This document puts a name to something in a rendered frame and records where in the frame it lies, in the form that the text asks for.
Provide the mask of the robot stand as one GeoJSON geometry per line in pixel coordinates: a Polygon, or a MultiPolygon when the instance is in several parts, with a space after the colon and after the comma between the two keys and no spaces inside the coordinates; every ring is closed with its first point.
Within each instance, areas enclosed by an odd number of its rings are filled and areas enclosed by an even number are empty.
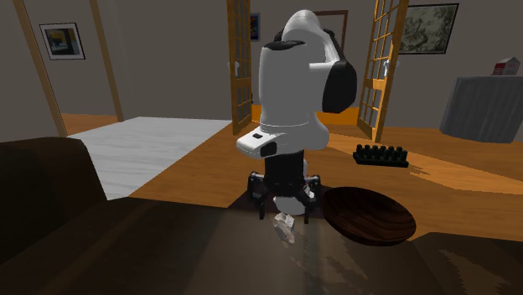
{"type": "MultiPolygon", "coordinates": [[[[332,189],[332,187],[321,185],[321,188],[319,189],[319,195],[321,199],[322,195],[327,192],[328,190],[332,189]]],[[[279,210],[277,209],[276,205],[272,201],[273,195],[267,197],[267,200],[265,202],[265,211],[266,213],[275,213],[277,214],[279,210]]],[[[259,208],[257,206],[256,198],[254,200],[251,199],[247,191],[245,191],[238,199],[236,199],[232,204],[230,204],[228,209],[236,209],[236,210],[249,210],[249,211],[259,211],[259,208]]],[[[310,214],[312,217],[315,218],[323,218],[323,215],[321,213],[320,209],[315,209],[313,213],[310,214]]]]}

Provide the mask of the grey draped table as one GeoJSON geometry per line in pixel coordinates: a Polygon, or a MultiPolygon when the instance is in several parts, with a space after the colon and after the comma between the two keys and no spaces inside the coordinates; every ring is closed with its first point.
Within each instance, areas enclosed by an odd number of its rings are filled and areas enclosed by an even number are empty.
{"type": "Polygon", "coordinates": [[[520,61],[498,61],[489,76],[458,77],[439,131],[476,142],[511,143],[523,122],[520,61]]]}

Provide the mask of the white rug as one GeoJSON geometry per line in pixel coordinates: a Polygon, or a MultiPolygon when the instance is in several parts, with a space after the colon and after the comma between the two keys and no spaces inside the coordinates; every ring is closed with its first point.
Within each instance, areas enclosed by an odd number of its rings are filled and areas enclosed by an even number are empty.
{"type": "Polygon", "coordinates": [[[74,134],[88,149],[106,198],[126,198],[229,125],[228,120],[135,117],[74,134]]]}

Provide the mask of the white framed wall picture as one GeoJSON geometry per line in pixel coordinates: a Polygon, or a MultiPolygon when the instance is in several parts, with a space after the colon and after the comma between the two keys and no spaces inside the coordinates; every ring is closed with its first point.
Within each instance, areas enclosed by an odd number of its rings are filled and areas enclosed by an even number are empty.
{"type": "Polygon", "coordinates": [[[76,23],[39,25],[50,60],[84,60],[76,23]]]}

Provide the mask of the grey crumpled lump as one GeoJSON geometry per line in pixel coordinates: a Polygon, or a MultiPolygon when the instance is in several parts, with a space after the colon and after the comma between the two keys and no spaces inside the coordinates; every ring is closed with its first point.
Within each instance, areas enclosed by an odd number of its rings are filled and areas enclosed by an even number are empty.
{"type": "Polygon", "coordinates": [[[293,245],[295,243],[295,219],[291,215],[278,213],[273,219],[273,226],[282,241],[293,245]]]}

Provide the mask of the black framed grey wall picture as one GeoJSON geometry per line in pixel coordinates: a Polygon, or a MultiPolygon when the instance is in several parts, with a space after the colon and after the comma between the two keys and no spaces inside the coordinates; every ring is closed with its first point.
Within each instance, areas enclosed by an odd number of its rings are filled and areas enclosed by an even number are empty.
{"type": "Polygon", "coordinates": [[[458,3],[409,5],[399,54],[445,54],[458,3]]]}

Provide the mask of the dark brown wooden bowl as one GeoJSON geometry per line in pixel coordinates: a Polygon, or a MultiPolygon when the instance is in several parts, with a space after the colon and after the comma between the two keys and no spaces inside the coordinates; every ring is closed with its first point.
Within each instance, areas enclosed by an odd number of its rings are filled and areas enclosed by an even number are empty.
{"type": "Polygon", "coordinates": [[[321,210],[326,221],[341,235],[366,246],[398,245],[417,229],[407,208],[370,189],[329,189],[322,197],[321,210]]]}

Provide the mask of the wooden door frame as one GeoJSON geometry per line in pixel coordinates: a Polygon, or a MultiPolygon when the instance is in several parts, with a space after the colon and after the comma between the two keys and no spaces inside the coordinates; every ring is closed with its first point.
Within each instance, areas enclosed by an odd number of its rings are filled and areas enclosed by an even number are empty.
{"type": "MultiPolygon", "coordinates": [[[[63,118],[61,116],[61,112],[58,106],[58,103],[55,99],[54,91],[47,73],[47,70],[45,68],[45,64],[42,58],[42,54],[39,50],[39,45],[37,42],[37,39],[34,34],[33,26],[31,25],[26,6],[24,4],[23,0],[12,0],[14,9],[16,11],[16,14],[18,16],[18,20],[20,22],[21,29],[23,31],[23,35],[26,39],[29,53],[32,57],[32,60],[34,62],[34,67],[36,69],[40,84],[43,89],[44,97],[47,101],[47,104],[49,106],[50,114],[53,119],[54,125],[56,127],[57,133],[59,137],[67,137],[68,133],[65,128],[65,124],[63,122],[63,118]]],[[[98,38],[98,42],[101,49],[101,57],[103,59],[104,68],[107,76],[108,85],[111,91],[111,99],[113,101],[113,106],[115,109],[115,113],[117,116],[118,122],[124,122],[124,115],[122,111],[122,105],[120,102],[118,90],[117,90],[117,83],[114,76],[114,71],[111,64],[111,57],[109,53],[109,49],[106,42],[106,35],[104,32],[102,20],[101,20],[101,13],[99,9],[99,5],[97,0],[89,0],[89,4],[91,7],[91,14],[93,17],[94,25],[96,28],[96,36],[98,38]]]]}

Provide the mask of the dark brown sofa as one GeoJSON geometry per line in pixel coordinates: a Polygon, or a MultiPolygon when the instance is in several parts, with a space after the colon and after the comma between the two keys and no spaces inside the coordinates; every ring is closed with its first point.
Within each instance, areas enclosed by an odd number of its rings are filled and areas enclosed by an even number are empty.
{"type": "Polygon", "coordinates": [[[419,233],[364,246],[314,215],[285,244],[270,217],[240,209],[123,198],[64,220],[51,140],[0,146],[0,227],[38,229],[0,265],[0,295],[523,295],[523,241],[419,233]]]}

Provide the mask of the black ribbed block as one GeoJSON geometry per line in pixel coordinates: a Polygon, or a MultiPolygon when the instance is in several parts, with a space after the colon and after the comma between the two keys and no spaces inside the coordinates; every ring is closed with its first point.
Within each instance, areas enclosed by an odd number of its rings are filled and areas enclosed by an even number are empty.
{"type": "Polygon", "coordinates": [[[353,158],[358,164],[407,168],[409,162],[407,161],[408,151],[402,147],[380,146],[358,144],[356,150],[353,152],[353,158]]]}

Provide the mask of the wooden glazed door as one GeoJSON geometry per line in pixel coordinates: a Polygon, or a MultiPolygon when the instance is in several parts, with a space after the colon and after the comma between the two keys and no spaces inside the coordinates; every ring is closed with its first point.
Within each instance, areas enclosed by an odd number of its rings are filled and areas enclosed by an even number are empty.
{"type": "Polygon", "coordinates": [[[226,2],[232,131],[237,135],[251,122],[251,2],[226,2]]]}
{"type": "Polygon", "coordinates": [[[357,127],[373,142],[384,130],[409,0],[375,0],[357,127]]]}

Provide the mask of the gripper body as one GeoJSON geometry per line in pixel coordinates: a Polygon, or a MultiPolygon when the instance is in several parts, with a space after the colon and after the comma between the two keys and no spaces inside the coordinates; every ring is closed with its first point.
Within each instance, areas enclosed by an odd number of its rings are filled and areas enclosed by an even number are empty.
{"type": "Polygon", "coordinates": [[[294,197],[303,189],[304,151],[265,158],[263,183],[275,196],[294,197]]]}

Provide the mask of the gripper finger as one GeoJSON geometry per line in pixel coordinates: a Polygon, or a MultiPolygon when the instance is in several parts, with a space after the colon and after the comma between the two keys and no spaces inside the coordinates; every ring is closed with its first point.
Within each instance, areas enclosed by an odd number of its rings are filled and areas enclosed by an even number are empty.
{"type": "Polygon", "coordinates": [[[309,216],[319,205],[321,196],[321,178],[318,175],[296,178],[296,199],[304,206],[304,223],[309,223],[309,216]]]}
{"type": "Polygon", "coordinates": [[[251,172],[247,180],[247,193],[250,201],[254,202],[259,210],[259,219],[263,220],[266,213],[267,197],[270,193],[263,174],[251,172]]]}

